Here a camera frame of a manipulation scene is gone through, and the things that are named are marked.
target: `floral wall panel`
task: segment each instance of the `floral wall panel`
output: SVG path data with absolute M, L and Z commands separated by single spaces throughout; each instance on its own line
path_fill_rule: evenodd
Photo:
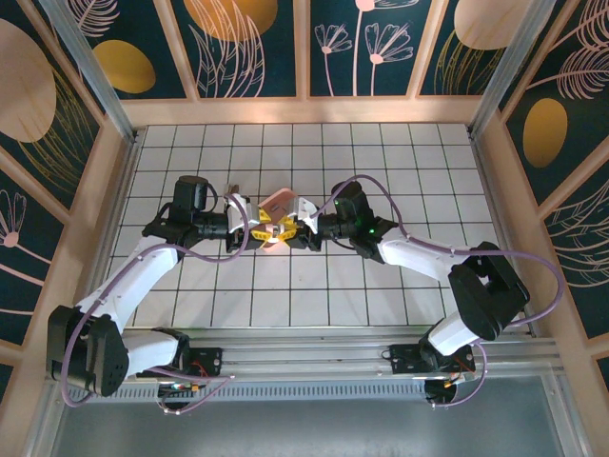
M 172 0 L 202 98 L 294 97 L 292 0 Z
M 311 96 L 405 95 L 430 0 L 311 1 Z
M 450 0 L 421 95 L 482 95 L 527 7 L 522 0 Z
M 609 333 L 609 162 L 545 225 L 588 338 Z
M 556 21 L 556 18 L 559 15 L 559 12 L 562 10 L 562 7 L 564 7 L 564 4 L 566 3 L 566 1 L 567 0 L 557 0 L 556 3 L 554 4 L 554 7 L 552 8 L 552 12 L 550 13 L 549 19 L 545 22 L 545 26 L 541 30 L 541 33 L 538 35 L 537 39 L 535 40 L 533 47 L 531 48 L 531 50 L 529 50 L 528 55 L 522 62 L 522 65 L 521 65 L 517 75 L 512 80 L 512 84 L 510 84 L 509 88 L 507 88 L 507 91 L 503 95 L 503 98 L 501 99 L 501 101 L 499 103 L 500 110 L 503 110 L 503 108 L 505 108 L 505 105 L 507 104 L 507 102 L 509 102 L 510 98 L 512 97 L 512 94 L 514 93 L 514 90 L 516 90 L 516 87 L 520 83 L 521 78 L 524 75 L 524 72 L 529 68 L 529 65 L 531 65 L 531 61 L 535 57 L 535 54 L 537 54 L 537 51 L 540 49 L 541 43 L 545 39 L 546 35 L 550 31 L 550 29 L 552 29 L 552 26 L 554 25 L 554 21 Z
M 10 365 L 0 364 L 0 405 L 2 405 L 4 393 L 7 391 L 7 387 L 9 386 L 11 374 L 12 367 Z
M 69 208 L 99 125 L 16 2 L 0 42 L 0 147 Z
M 538 203 L 609 134 L 608 11 L 580 2 L 507 120 Z
M 186 97 L 151 0 L 66 3 L 119 98 Z
M 0 340 L 23 343 L 62 229 L 0 171 Z

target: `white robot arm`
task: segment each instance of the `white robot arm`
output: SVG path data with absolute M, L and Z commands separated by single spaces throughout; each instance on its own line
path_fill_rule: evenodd
M 167 247 L 142 257 L 144 250 L 161 244 L 192 248 L 204 240 L 222 239 L 231 252 L 243 243 L 246 225 L 250 233 L 256 232 L 262 214 L 238 195 L 236 200 L 246 206 L 247 221 L 231 205 L 226 205 L 224 213 L 204 212 L 206 185 L 203 178 L 181 178 L 173 202 L 148 224 L 144 237 L 123 266 L 75 308 L 59 307 L 51 314 L 48 371 L 54 379 L 59 379 L 66 341 L 76 323 L 119 274 L 122 278 L 103 305 L 93 312 L 85 334 L 81 334 L 74 348 L 68 381 L 106 396 L 131 374 L 163 366 L 184 369 L 189 364 L 187 337 L 182 333 L 166 328 L 137 336 L 123 337 L 122 333 L 143 298 L 184 255 Z M 293 248 L 320 250 L 323 240 L 348 239 L 364 258 L 411 268 L 436 280 L 448 277 L 459 311 L 442 319 L 421 339 L 418 353 L 428 372 L 444 367 L 442 360 L 479 338 L 495 339 L 527 303 L 526 288 L 503 257 L 476 256 L 477 248 L 460 248 L 459 252 L 467 250 L 472 255 L 455 255 L 455 249 L 449 246 L 445 246 L 448 248 L 445 251 L 450 253 L 439 253 L 412 243 L 397 224 L 374 216 L 356 182 L 344 188 L 335 205 L 337 214 L 311 219 L 314 207 L 298 198 L 298 208 L 287 212 L 294 219 L 291 225 L 294 229 L 285 242 Z M 165 209 L 167 218 L 163 217 Z M 246 248 L 259 248 L 263 244 L 251 236 Z M 490 244 L 478 248 L 497 249 Z M 140 262 L 122 273 L 123 267 L 136 258 Z M 481 278 L 488 278 L 488 282 L 483 284 Z

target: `mounting plate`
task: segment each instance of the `mounting plate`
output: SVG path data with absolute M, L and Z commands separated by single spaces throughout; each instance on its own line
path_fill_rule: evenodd
M 425 373 L 458 373 L 461 371 L 476 371 L 474 355 L 470 346 L 464 346 L 452 356 L 445 357 L 439 370 L 432 369 L 421 357 L 421 346 L 392 345 L 389 347 L 389 362 L 393 374 L 425 374 Z

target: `yellow oval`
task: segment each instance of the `yellow oval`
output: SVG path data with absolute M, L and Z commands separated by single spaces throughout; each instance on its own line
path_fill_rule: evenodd
M 244 21 L 249 17 L 261 35 L 275 22 L 277 0 L 184 0 L 184 4 L 202 31 L 219 40 L 236 41 L 238 24 L 233 1 Z M 239 41 L 251 38 L 249 30 L 241 26 L 239 29 Z
M 146 55 L 126 41 L 104 41 L 93 53 L 115 89 L 142 93 L 156 83 L 154 67 Z
M 473 50 L 506 48 L 526 14 L 531 0 L 459 0 L 455 9 L 457 38 Z M 543 29 L 550 11 L 539 28 Z
M 559 155 L 567 136 L 567 111 L 551 98 L 542 98 L 526 115 L 524 157 L 535 168 L 547 167 Z
M 4 19 L 0 43 L 0 131 L 23 143 L 38 141 L 55 117 L 52 66 L 27 33 Z

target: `white tiled floor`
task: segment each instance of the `white tiled floor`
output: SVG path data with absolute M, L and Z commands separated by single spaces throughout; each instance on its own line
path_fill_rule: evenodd
M 438 241 L 497 243 L 464 126 L 308 124 L 150 127 L 108 268 L 116 270 L 143 226 L 184 174 L 218 191 L 238 184 L 253 201 L 282 187 L 320 205 L 355 172 L 386 185 L 414 234 Z M 380 191 L 362 182 L 375 213 L 391 219 Z M 195 249 L 226 254 L 220 242 Z M 186 257 L 138 307 L 136 327 L 432 325 L 455 309 L 446 281 L 356 257 L 279 247 L 234 263 Z

